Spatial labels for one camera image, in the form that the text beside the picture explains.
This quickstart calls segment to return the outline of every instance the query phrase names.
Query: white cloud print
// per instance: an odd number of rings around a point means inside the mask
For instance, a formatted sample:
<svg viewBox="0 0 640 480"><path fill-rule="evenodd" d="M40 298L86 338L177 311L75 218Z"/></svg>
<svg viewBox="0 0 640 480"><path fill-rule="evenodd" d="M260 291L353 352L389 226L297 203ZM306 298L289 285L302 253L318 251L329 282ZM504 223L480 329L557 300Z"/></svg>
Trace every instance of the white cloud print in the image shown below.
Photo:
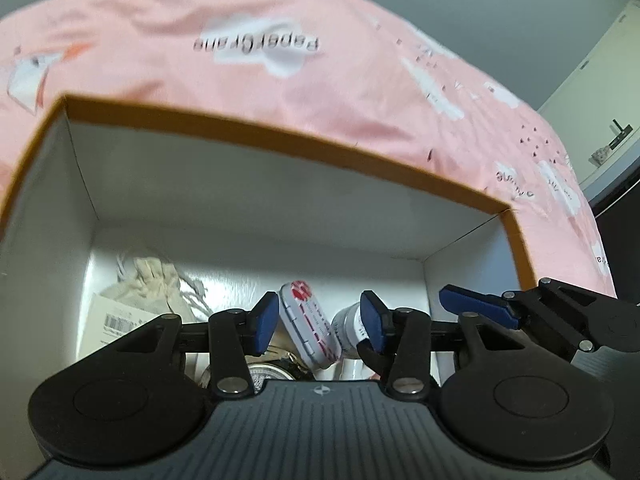
<svg viewBox="0 0 640 480"><path fill-rule="evenodd" d="M271 75L287 78L318 53L320 41L292 19L235 14L209 20L193 49L213 53L216 63L262 64Z"/></svg>

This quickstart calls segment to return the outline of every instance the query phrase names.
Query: pink blanket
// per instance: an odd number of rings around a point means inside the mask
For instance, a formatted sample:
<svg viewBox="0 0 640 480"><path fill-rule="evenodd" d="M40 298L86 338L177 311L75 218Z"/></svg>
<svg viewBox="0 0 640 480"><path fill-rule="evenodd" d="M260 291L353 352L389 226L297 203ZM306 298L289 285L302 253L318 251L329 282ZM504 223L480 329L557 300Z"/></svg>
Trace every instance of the pink blanket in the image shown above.
<svg viewBox="0 0 640 480"><path fill-rule="evenodd" d="M357 145L503 200L538 277L614 295L551 127L367 0L46 0L0 21L0 88L0 198L63 92L206 110Z"/></svg>

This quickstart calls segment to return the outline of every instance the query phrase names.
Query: metal screw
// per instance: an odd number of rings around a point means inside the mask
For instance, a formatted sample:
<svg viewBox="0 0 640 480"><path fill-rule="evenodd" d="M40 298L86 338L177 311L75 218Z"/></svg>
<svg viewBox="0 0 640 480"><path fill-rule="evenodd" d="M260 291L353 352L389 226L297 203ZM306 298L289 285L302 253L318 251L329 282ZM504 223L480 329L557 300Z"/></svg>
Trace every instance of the metal screw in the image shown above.
<svg viewBox="0 0 640 480"><path fill-rule="evenodd" d="M578 348L583 352L591 352L593 350L593 343L588 339L583 339L582 341L580 341Z"/></svg>
<svg viewBox="0 0 640 480"><path fill-rule="evenodd" d="M417 394L424 389L424 383L415 377L401 377L394 381L393 388L400 394Z"/></svg>
<svg viewBox="0 0 640 480"><path fill-rule="evenodd" d="M242 377L225 377L216 386L225 394L241 394L249 387L249 383Z"/></svg>

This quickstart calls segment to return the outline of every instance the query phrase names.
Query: white jar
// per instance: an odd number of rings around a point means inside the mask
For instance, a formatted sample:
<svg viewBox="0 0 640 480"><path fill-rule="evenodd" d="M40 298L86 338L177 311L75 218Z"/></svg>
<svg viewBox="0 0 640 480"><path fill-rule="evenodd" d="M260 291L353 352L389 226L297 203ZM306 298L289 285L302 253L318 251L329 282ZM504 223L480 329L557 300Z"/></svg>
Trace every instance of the white jar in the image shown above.
<svg viewBox="0 0 640 480"><path fill-rule="evenodd" d="M367 331L364 329L360 319L360 302L342 309L335 315L331 323L338 342L342 347L343 357L349 359L359 359L356 346L360 341L367 338Z"/></svg>

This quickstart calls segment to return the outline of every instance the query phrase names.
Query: orange beak print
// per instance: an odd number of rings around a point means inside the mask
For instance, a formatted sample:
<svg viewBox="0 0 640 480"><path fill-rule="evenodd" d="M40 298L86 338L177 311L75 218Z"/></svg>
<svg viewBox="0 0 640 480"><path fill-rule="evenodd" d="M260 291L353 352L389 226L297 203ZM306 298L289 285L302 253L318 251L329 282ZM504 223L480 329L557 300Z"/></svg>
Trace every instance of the orange beak print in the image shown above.
<svg viewBox="0 0 640 480"><path fill-rule="evenodd" d="M65 50L41 52L15 62L6 92L20 106L33 115L43 107L44 85L49 68L59 61L75 59L92 46L91 43L75 43Z"/></svg>

